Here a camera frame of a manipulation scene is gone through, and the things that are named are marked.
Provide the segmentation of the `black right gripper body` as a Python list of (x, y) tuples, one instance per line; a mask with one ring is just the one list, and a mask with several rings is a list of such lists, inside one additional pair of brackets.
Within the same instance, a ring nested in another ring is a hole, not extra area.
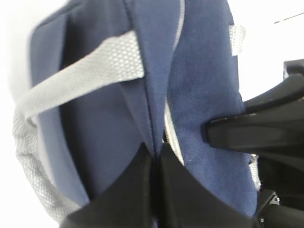
[[(304, 62), (284, 62), (284, 79), (304, 75)], [(303, 113), (304, 96), (278, 107), (256, 112)], [(258, 153), (262, 183), (258, 228), (302, 228), (304, 226), (304, 153)]]

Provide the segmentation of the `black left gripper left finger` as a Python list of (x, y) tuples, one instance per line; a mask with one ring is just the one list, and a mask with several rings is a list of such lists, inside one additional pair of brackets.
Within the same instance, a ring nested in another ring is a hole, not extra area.
[(151, 228), (152, 158), (145, 144), (119, 178), (86, 206), (69, 214), (62, 228)]

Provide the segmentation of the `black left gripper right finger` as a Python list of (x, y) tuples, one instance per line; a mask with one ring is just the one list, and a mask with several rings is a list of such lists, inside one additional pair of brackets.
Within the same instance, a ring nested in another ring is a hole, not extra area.
[(236, 211), (204, 188), (180, 163), (167, 143), (159, 164), (159, 227), (257, 228), (254, 218)]

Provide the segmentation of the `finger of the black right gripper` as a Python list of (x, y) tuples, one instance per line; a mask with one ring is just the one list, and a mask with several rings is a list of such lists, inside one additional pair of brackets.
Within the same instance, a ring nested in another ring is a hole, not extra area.
[(273, 113), (231, 116), (206, 124), (211, 147), (251, 153), (303, 153), (303, 113)]
[(304, 95), (304, 76), (291, 75), (270, 90), (245, 101), (246, 113), (255, 113), (292, 102)]

